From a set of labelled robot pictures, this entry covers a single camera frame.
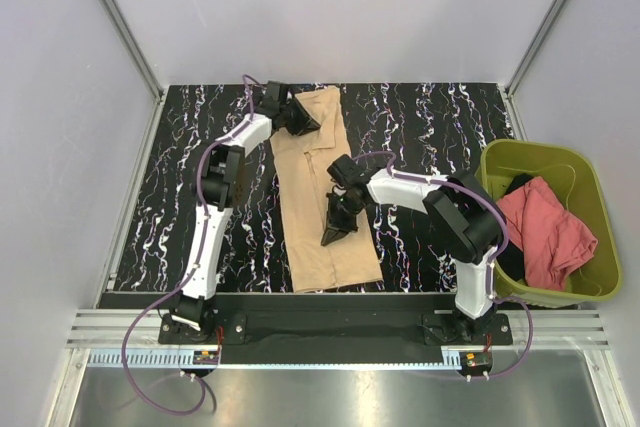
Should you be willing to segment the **beige t shirt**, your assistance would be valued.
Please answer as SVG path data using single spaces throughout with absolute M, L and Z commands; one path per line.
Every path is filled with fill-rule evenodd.
M 320 129 L 302 136 L 282 129 L 270 139 L 293 290 L 311 292 L 378 282 L 382 270 L 365 212 L 357 216 L 357 232 L 328 246 L 321 244 L 326 194 L 332 189 L 327 168 L 351 152 L 341 92 L 329 86 L 300 93 L 296 99 Z

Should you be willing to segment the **left aluminium corner post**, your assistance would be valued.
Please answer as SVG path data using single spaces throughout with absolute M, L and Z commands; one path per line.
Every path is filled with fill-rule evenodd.
M 147 90 L 154 100 L 158 102 L 164 93 L 164 88 L 158 81 L 151 65 L 140 48 L 117 0 L 99 0 L 99 2 Z

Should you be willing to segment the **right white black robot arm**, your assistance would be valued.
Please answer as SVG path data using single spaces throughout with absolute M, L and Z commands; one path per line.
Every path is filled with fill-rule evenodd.
M 334 183 L 328 207 L 323 246 L 358 230 L 358 215 L 369 205 L 395 205 L 427 215 L 436 239 L 454 260 L 455 305 L 423 323 L 430 342 L 476 343 L 490 330 L 495 315 L 495 260 L 508 246 L 506 220 L 473 174 L 457 171 L 430 176 L 392 167 L 367 169 L 348 155 L 327 168 Z

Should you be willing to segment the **black t shirt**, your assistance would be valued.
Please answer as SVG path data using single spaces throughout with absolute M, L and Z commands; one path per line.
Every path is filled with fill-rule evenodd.
M 533 177 L 527 173 L 521 173 L 513 178 L 505 191 L 505 196 L 523 187 Z M 518 282 L 525 279 L 524 254 L 513 242 L 498 256 L 498 262 L 504 273 L 512 280 Z

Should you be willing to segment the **pink t shirt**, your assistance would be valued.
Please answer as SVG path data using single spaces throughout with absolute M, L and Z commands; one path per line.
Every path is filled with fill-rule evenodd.
M 527 286 L 563 291 L 569 276 L 594 258 L 598 240 L 542 177 L 504 195 L 497 205 L 506 216 L 509 242 L 524 254 Z

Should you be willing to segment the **small controller board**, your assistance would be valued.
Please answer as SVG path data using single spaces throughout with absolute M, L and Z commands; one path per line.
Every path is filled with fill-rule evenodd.
M 220 361 L 218 350 L 196 350 L 193 356 L 193 363 L 198 365 L 214 365 Z
M 491 365 L 492 363 L 493 357 L 489 351 L 467 352 L 463 356 L 463 364 L 470 368 Z

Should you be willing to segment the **right small controller board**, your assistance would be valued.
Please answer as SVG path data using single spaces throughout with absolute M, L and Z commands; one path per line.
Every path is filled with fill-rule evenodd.
M 463 356 L 463 364 L 470 368 L 491 365 L 492 363 L 493 357 L 489 351 L 467 352 Z

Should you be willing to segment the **aluminium frame rail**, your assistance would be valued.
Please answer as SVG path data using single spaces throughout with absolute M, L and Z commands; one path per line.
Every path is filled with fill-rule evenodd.
M 133 315 L 119 311 L 112 315 L 82 311 L 75 319 L 67 345 L 86 349 L 93 366 L 130 368 L 180 368 L 183 370 L 275 369 L 275 370 L 459 370 L 467 352 L 489 351 L 591 351 L 609 344 L 593 312 L 508 311 L 500 316 L 491 333 L 471 343 L 445 345 L 425 337 L 423 324 L 405 330 L 387 326 L 372 334 L 349 336 L 305 332 L 261 334 L 257 323 L 238 316 L 225 326 L 222 335 L 204 343 L 188 340 L 171 344 L 159 339 L 164 330 L 156 315 L 144 318 L 137 327 Z M 218 350 L 214 365 L 193 363 L 196 350 Z

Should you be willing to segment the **right aluminium corner post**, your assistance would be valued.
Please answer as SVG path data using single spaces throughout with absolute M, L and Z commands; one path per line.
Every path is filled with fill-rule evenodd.
M 504 91 L 513 99 L 570 0 L 552 0 Z

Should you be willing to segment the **olive green plastic bin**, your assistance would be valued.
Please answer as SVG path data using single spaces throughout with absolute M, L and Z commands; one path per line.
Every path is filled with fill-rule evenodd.
M 619 292 L 623 276 L 616 242 L 599 178 L 591 162 L 566 147 L 499 139 L 484 149 L 476 178 L 497 200 L 518 174 L 542 177 L 558 200 L 591 230 L 598 246 L 594 258 L 571 273 L 562 291 L 533 288 L 495 268 L 494 285 L 500 297 L 516 296 L 529 305 L 564 308 L 585 302 L 604 302 Z

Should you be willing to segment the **aluminium corner post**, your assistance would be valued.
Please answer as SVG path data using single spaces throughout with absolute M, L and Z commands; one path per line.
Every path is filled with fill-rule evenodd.
M 513 99 L 570 0 L 552 0 L 504 91 Z
M 164 93 L 164 88 L 158 81 L 151 65 L 140 48 L 117 0 L 99 0 L 99 2 L 147 90 L 154 100 L 158 102 Z

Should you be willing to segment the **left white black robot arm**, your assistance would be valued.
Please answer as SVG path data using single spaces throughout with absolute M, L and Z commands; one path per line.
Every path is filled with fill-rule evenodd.
M 244 197 L 246 157 L 275 133 L 316 132 L 320 124 L 288 84 L 269 81 L 260 96 L 249 94 L 249 112 L 238 126 L 215 139 L 201 155 L 195 177 L 195 230 L 171 321 L 196 343 L 215 333 L 213 299 L 222 242 L 233 210 Z

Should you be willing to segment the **left small controller board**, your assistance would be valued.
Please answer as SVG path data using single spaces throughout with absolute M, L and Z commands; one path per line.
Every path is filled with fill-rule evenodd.
M 193 363 L 198 365 L 214 365 L 220 361 L 218 350 L 196 350 L 193 356 Z

